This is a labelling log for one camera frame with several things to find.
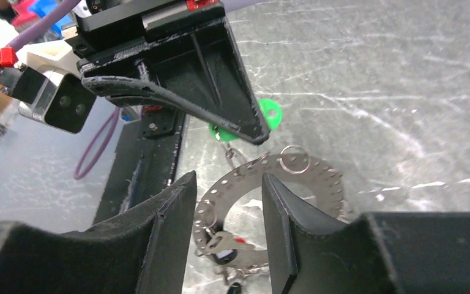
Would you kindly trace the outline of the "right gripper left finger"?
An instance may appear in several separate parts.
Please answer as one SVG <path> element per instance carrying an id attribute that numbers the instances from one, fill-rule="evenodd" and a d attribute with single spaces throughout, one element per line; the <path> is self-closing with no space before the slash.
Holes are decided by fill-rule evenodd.
<path id="1" fill-rule="evenodd" d="M 83 232 L 0 221 L 0 293 L 180 293 L 196 197 L 190 171 Z"/>

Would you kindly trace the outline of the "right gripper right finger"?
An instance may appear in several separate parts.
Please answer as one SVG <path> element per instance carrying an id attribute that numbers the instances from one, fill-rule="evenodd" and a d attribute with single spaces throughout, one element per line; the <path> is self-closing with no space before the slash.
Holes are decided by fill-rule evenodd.
<path id="1" fill-rule="evenodd" d="M 470 212 L 369 212 L 329 234 L 293 228 L 296 273 L 273 293 L 470 293 Z"/>

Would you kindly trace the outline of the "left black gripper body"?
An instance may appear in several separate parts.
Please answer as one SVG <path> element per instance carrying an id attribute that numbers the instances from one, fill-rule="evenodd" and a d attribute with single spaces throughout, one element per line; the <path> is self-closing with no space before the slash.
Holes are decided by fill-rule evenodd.
<path id="1" fill-rule="evenodd" d="M 89 1 L 65 41 L 79 57 L 77 77 L 228 77 L 229 23 L 221 1 Z"/>

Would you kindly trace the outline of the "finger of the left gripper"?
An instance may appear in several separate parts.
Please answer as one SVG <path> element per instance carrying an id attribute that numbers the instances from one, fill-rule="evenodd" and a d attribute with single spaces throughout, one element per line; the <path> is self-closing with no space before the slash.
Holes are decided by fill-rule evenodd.
<path id="1" fill-rule="evenodd" d="M 85 88 L 120 107 L 175 108 L 253 145 L 270 135 L 226 18 L 84 58 L 80 74 Z"/>

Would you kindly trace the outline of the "black tagged key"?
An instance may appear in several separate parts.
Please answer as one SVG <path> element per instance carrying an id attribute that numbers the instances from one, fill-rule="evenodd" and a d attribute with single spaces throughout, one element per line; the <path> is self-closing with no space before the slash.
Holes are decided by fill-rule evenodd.
<path id="1" fill-rule="evenodd" d="M 237 257 L 237 250 L 228 249 L 214 254 L 213 258 L 217 266 L 215 273 L 223 277 L 223 282 L 228 286 L 227 294 L 241 294 L 244 272 L 241 269 L 227 266 Z"/>

